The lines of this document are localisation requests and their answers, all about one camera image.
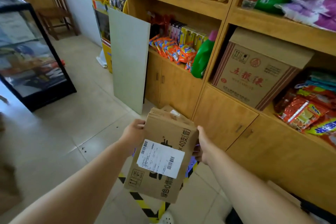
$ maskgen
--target tiled floor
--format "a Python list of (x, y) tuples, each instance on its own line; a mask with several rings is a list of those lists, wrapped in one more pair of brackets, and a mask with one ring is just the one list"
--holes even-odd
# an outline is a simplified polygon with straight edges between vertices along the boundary
[[(8, 223), (34, 200), (81, 169), (87, 162), (115, 142), (137, 113), (113, 95), (112, 75), (95, 57), (101, 48), (84, 36), (53, 41), (58, 55), (77, 93), (30, 113), (5, 86), (0, 94), (9, 105), (0, 103), (6, 131), (1, 135), (0, 149), (16, 168), (24, 200), (0, 217)], [(145, 102), (142, 118), (153, 105)], [(126, 161), (126, 175), (131, 164)], [(144, 196), (154, 212), (161, 202)], [(221, 191), (210, 169), (200, 164), (180, 192), (170, 211), (177, 224), (223, 223), (230, 203)], [(149, 223), (148, 218), (123, 189), (118, 180), (96, 223)]]

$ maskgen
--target purple package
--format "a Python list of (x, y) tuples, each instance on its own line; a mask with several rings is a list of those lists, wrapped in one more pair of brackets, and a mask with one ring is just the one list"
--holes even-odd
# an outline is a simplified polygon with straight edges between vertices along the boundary
[(293, 21), (336, 32), (336, 0), (292, 0), (275, 7)]

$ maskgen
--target left hand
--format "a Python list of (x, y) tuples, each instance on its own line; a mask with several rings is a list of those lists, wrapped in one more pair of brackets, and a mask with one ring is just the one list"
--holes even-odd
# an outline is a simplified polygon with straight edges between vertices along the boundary
[(144, 124), (144, 120), (135, 119), (124, 129), (124, 133), (119, 139), (126, 145), (129, 155), (132, 155), (134, 148), (138, 147), (144, 140)]

